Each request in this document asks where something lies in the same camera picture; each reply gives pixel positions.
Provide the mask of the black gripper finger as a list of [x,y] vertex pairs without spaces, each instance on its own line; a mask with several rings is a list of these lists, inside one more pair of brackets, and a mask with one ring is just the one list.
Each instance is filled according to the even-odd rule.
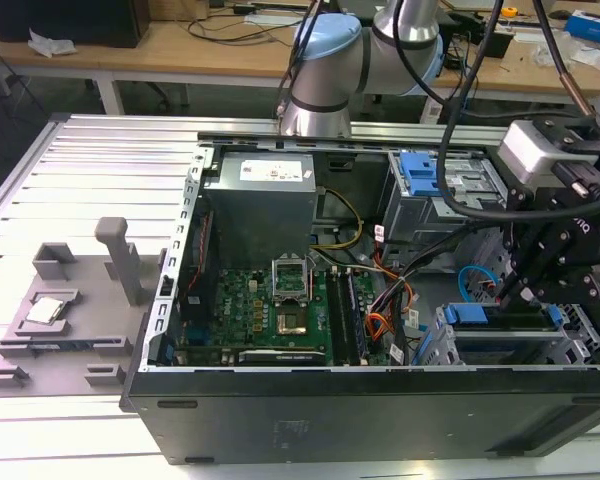
[[541,284],[558,259],[573,242],[565,222],[533,224],[515,233],[510,250],[511,272],[499,292],[501,310],[523,310],[542,297]]
[[523,295],[533,310],[542,305],[586,304],[600,299],[600,282],[593,272],[567,272],[557,277],[522,276]]

